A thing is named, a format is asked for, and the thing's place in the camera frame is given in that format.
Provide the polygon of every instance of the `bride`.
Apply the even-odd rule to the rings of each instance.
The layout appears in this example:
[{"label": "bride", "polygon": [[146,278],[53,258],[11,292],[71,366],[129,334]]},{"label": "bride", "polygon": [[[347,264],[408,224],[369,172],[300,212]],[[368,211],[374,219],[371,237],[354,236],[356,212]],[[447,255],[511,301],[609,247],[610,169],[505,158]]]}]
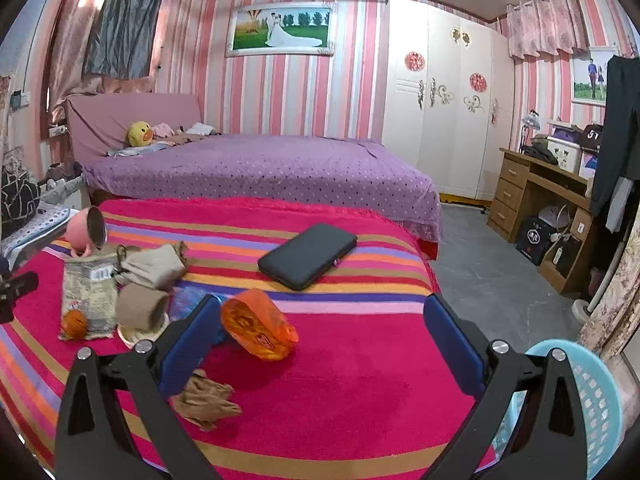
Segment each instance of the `bride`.
[{"label": "bride", "polygon": [[267,46],[320,46],[322,40],[316,38],[298,38],[287,34],[280,23],[282,22],[282,16],[271,13],[271,18],[268,20],[269,31],[267,33]]}]

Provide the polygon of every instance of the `purple bedspread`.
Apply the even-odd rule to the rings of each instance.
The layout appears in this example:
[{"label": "purple bedspread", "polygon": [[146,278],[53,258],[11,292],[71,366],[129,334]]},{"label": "purple bedspread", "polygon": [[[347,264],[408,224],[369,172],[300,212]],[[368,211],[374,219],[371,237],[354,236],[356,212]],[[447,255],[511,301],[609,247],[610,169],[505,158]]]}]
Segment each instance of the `purple bedspread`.
[{"label": "purple bedspread", "polygon": [[430,177],[382,145],[324,137],[224,135],[84,167],[89,186],[131,198],[257,196],[366,207],[437,242],[440,200]]}]

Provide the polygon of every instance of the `orange plastic bag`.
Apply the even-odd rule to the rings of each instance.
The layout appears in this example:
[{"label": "orange plastic bag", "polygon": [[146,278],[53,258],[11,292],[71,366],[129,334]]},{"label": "orange plastic bag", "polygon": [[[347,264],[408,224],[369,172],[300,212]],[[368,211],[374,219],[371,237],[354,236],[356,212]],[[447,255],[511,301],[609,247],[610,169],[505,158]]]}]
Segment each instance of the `orange plastic bag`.
[{"label": "orange plastic bag", "polygon": [[265,361],[284,359],[298,342],[298,332],[263,290],[252,288],[226,300],[222,326],[250,354]]}]

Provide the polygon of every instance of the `framed wedding photo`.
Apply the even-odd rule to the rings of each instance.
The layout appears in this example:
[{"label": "framed wedding photo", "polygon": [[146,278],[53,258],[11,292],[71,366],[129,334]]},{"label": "framed wedding photo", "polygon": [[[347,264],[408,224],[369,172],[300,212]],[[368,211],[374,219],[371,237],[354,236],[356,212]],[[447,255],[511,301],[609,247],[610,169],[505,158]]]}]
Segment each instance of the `framed wedding photo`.
[{"label": "framed wedding photo", "polygon": [[572,102],[606,105],[607,63],[616,53],[615,47],[594,46],[574,54],[571,60]]},{"label": "framed wedding photo", "polygon": [[286,2],[231,12],[226,55],[334,54],[334,2]]}]

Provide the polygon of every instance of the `wardrobe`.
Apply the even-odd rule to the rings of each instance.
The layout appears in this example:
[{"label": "wardrobe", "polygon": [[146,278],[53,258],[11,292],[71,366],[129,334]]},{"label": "wardrobe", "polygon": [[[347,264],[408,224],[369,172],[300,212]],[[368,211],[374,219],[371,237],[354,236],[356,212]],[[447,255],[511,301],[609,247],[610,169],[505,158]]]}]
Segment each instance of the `wardrobe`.
[{"label": "wardrobe", "polygon": [[382,143],[440,193],[492,200],[513,121],[508,40],[412,0],[389,0]]}]

